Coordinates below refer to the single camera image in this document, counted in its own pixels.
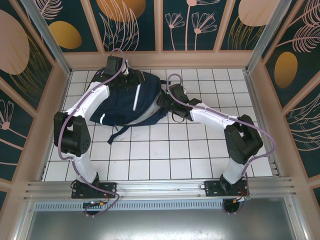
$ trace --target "backpack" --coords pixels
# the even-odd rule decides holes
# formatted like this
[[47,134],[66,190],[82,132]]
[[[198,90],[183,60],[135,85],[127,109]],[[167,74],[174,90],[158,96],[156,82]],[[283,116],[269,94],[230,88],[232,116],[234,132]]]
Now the backpack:
[[140,86],[110,85],[109,97],[99,105],[90,118],[90,121],[102,125],[123,127],[107,141],[110,145],[117,136],[130,127],[154,125],[168,113],[168,110],[157,105],[158,97],[164,93],[161,84],[165,84],[166,81],[147,72],[132,68],[129,70],[135,74],[142,74],[143,80]]

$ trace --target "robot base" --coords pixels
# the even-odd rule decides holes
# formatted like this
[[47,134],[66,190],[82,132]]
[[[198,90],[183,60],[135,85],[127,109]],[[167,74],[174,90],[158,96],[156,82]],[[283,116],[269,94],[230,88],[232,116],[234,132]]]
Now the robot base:
[[[117,183],[116,182],[99,182],[99,176],[93,181],[92,185],[95,187],[108,191],[108,192],[117,192]],[[86,183],[76,180],[72,186],[72,199],[105,199],[106,193],[97,191]],[[113,194],[108,194],[109,199],[116,198]]]
[[224,196],[241,196],[241,190],[248,194],[247,191],[247,181],[246,180],[239,180],[233,185],[230,185],[230,189],[226,192],[224,189],[221,188],[221,181],[220,180],[212,180],[212,181],[205,181],[204,182],[204,189],[205,195],[207,197],[224,197]]

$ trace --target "purple cable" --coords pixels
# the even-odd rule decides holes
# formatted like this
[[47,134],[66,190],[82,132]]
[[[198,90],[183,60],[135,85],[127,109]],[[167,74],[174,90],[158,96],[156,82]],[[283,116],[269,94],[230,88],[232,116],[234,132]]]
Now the purple cable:
[[[88,181],[80,174],[80,172],[78,171],[78,169],[77,169],[77,167],[76,167],[76,164],[75,164],[74,158],[71,157],[71,156],[69,156],[69,157],[63,157],[63,156],[62,156],[62,152],[61,152],[61,141],[62,141],[62,137],[63,137],[64,131],[65,131],[65,128],[66,128],[66,126],[67,126],[67,123],[69,122],[69,120],[71,119],[71,117],[79,110],[79,108],[80,108],[80,106],[82,105],[82,103],[83,103],[97,88],[99,88],[99,87],[101,87],[102,85],[105,85],[105,84],[111,82],[112,80],[114,80],[114,79],[122,72],[122,69],[124,68],[125,62],[126,62],[125,54],[124,54],[124,52],[123,52],[121,49],[119,49],[119,48],[114,48],[114,49],[111,51],[110,55],[112,56],[113,52],[115,52],[115,51],[119,51],[119,52],[121,52],[121,54],[122,54],[122,64],[121,64],[120,69],[116,72],[116,74],[115,74],[114,76],[112,76],[112,77],[109,78],[108,80],[100,83],[99,85],[95,86],[90,92],[88,92],[88,93],[84,96],[84,98],[78,103],[78,105],[75,107],[75,109],[72,111],[72,113],[71,113],[71,114],[66,118],[66,120],[64,121],[64,123],[63,123],[63,125],[62,125],[62,128],[61,128],[61,131],[60,131],[60,134],[59,134],[59,139],[58,139],[58,155],[59,155],[59,157],[60,157],[62,160],[71,160],[72,166],[73,166],[74,171],[75,171],[75,173],[77,174],[77,176],[79,176],[79,177],[80,177],[87,185],[89,185],[91,188],[93,188],[93,189],[95,189],[95,190],[97,190],[97,191],[100,191],[100,192],[102,192],[102,193],[105,193],[105,194],[112,194],[112,195],[117,196],[116,200],[115,200],[109,207],[107,207],[107,208],[106,208],[105,210],[103,210],[103,211],[98,212],[98,213],[95,214],[95,215],[92,215],[93,218],[94,218],[95,216],[97,217],[97,216],[99,216],[99,215],[104,214],[106,211],[108,211],[110,208],[112,208],[112,206],[115,205],[116,202],[119,200],[120,195],[119,195],[118,193],[116,193],[116,192],[106,191],[106,190],[100,189],[100,188],[98,188],[98,187],[96,187],[96,186],[93,186],[90,182],[88,182]],[[85,209],[84,212],[85,212],[86,216],[88,217],[89,214],[87,213],[87,209]]]
[[183,105],[183,106],[189,107],[189,108],[192,107],[192,108],[194,108],[194,109],[205,110],[205,111],[208,111],[208,112],[217,114],[217,115],[219,115],[219,116],[221,116],[221,117],[223,117],[223,118],[225,118],[225,119],[229,119],[229,120],[234,121],[234,122],[237,122],[237,123],[239,123],[239,124],[246,125],[246,126],[248,126],[248,127],[250,127],[250,128],[253,128],[253,129],[257,130],[257,131],[260,131],[261,133],[263,133],[264,135],[266,135],[266,136],[271,140],[271,142],[272,142],[272,149],[271,149],[271,151],[269,151],[269,152],[267,152],[267,153],[265,153],[265,154],[262,154],[262,155],[260,155],[260,156],[254,156],[254,157],[252,157],[251,159],[249,159],[248,162],[245,164],[244,169],[242,170],[242,173],[241,173],[242,176],[245,174],[248,166],[249,166],[254,160],[259,159],[259,158],[263,158],[263,157],[268,157],[268,156],[270,156],[270,155],[276,150],[276,142],[275,142],[275,140],[272,138],[272,136],[270,136],[270,135],[269,135],[266,131],[264,131],[263,129],[261,129],[261,128],[255,126],[255,125],[252,125],[252,124],[250,124],[250,123],[247,123],[247,122],[238,120],[238,119],[236,119],[236,118],[230,117],[229,115],[223,114],[222,112],[216,111],[216,110],[214,110],[214,109],[212,109],[212,108],[207,108],[207,107],[203,107],[203,106],[189,105],[189,104],[186,104],[186,103],[184,103],[184,102],[176,99],[175,96],[171,93],[171,90],[170,90],[170,88],[169,88],[169,80],[170,80],[170,78],[171,78],[172,76],[178,76],[179,79],[180,79],[180,83],[182,83],[183,80],[182,80],[181,76],[180,76],[179,74],[177,74],[177,73],[172,73],[172,74],[167,78],[167,80],[166,80],[166,89],[167,89],[169,95],[170,95],[170,96],[173,98],[173,100],[175,100],[177,103],[179,103],[179,104],[181,104],[181,105]]

